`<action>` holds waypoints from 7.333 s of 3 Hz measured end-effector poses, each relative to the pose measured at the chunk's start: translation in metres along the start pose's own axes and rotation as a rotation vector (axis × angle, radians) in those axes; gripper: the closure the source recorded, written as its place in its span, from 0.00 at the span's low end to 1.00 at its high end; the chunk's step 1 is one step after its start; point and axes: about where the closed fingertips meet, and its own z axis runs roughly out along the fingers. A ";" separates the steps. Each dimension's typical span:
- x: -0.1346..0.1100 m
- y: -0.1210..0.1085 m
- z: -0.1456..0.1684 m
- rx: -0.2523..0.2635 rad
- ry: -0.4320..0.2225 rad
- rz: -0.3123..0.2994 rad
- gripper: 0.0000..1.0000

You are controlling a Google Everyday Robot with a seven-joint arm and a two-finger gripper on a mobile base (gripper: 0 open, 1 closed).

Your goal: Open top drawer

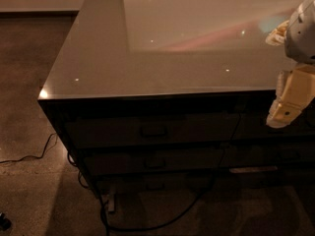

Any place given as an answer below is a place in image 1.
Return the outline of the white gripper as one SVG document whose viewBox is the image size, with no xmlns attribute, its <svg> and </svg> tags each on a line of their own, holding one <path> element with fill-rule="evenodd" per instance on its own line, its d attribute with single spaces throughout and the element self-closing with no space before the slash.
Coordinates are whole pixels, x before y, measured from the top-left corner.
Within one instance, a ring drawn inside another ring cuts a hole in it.
<svg viewBox="0 0 315 236">
<path fill-rule="evenodd" d="M 290 16 L 266 37 L 273 46 L 284 44 L 285 55 L 298 63 L 315 63 L 315 0 L 303 0 Z M 270 107 L 266 124 L 275 129 L 290 125 L 315 98 L 315 67 L 297 65 L 281 71 L 276 99 Z"/>
</svg>

